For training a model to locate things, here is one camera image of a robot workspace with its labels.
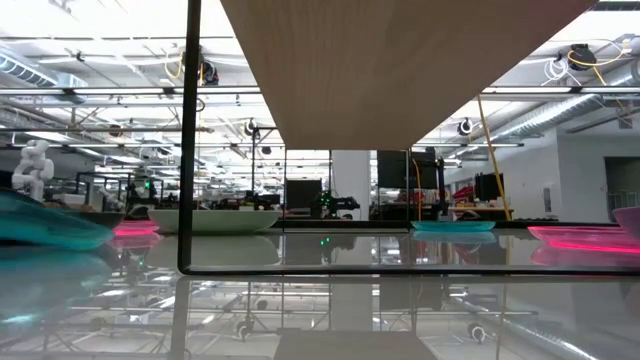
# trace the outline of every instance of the white bowl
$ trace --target white bowl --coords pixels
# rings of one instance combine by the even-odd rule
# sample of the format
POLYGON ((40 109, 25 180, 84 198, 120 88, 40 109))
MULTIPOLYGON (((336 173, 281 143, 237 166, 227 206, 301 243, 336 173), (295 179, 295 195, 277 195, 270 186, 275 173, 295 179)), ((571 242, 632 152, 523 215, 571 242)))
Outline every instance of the white bowl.
MULTIPOLYGON (((178 232, 179 210, 149 210, 149 218, 165 233, 178 232)), ((269 228, 279 211, 194 210, 194 233, 253 233, 269 228)))

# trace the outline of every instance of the teal tray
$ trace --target teal tray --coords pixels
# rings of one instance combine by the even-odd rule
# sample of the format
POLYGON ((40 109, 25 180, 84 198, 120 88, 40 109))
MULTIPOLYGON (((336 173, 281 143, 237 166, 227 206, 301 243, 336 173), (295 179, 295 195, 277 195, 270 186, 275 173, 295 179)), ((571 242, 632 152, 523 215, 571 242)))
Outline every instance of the teal tray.
POLYGON ((479 232, 489 231, 496 226, 495 221, 412 221, 416 230, 433 232, 479 232))
POLYGON ((0 192, 0 229, 3 240, 72 250, 98 248, 115 235, 107 227, 7 191, 0 192))

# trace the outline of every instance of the yellow pole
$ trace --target yellow pole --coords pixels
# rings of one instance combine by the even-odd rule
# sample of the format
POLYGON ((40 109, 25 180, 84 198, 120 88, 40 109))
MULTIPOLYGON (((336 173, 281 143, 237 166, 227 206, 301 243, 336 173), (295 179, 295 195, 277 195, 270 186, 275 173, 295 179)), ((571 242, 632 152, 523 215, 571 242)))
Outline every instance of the yellow pole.
POLYGON ((484 117, 484 111, 482 110, 482 99, 478 95, 478 107, 480 108, 480 120, 482 120, 482 129, 484 129, 484 136, 487 138, 487 146, 489 146, 489 153, 491 154, 491 161, 493 162, 493 172, 496 175, 496 181, 498 183, 498 190, 502 197, 502 207, 504 208, 504 215, 507 217, 507 221, 511 221, 511 212, 507 205, 507 198, 504 195, 504 187, 502 186, 502 180, 500 180, 500 170, 498 170, 498 162, 496 161, 496 155, 493 152, 493 145, 491 144, 491 135, 489 134, 489 127, 487 126, 487 120, 484 117))

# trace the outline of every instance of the wall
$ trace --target wall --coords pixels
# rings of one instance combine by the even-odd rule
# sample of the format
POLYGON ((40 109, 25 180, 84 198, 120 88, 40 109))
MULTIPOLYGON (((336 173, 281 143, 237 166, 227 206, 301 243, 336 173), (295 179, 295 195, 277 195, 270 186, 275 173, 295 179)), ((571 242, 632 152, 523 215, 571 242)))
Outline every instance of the wall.
POLYGON ((609 222, 605 157, 640 156, 637 137, 558 136, 563 221, 609 222))
MULTIPOLYGON (((542 138, 526 139, 522 148, 496 150, 498 168, 504 174, 507 198, 514 209, 514 219, 560 216, 562 213, 560 170, 555 129, 542 138), (543 189, 551 189, 551 212, 544 209, 543 189)), ((493 173, 491 161, 467 162, 462 169, 446 170, 445 183, 466 180, 476 173, 493 173)))

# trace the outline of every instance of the white column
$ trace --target white column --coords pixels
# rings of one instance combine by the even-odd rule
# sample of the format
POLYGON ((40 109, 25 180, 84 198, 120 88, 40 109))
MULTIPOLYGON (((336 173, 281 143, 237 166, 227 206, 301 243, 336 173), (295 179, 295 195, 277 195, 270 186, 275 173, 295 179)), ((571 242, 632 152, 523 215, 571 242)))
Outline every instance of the white column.
POLYGON ((331 189, 335 190, 333 196, 353 196, 360 204, 360 210, 342 210, 338 215, 351 214, 353 220, 369 220, 369 205, 371 203, 370 158, 371 153, 364 150, 334 150, 332 152, 331 189))

